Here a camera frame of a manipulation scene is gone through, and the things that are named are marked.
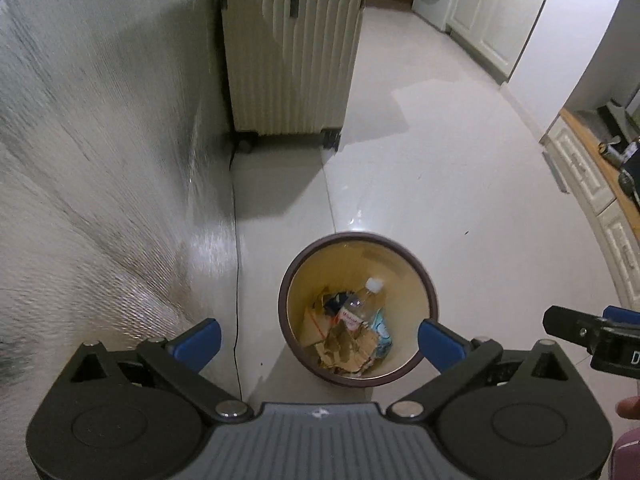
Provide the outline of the right hand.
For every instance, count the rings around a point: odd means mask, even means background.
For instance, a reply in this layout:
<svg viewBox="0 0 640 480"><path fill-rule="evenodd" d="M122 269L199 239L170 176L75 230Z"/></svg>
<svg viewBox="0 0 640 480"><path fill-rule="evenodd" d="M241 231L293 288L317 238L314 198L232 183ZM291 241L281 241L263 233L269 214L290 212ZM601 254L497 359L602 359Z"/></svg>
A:
<svg viewBox="0 0 640 480"><path fill-rule="evenodd" d="M620 400L615 407L616 414L624 419L639 420L640 419L640 396L632 396L624 400Z"/></svg>

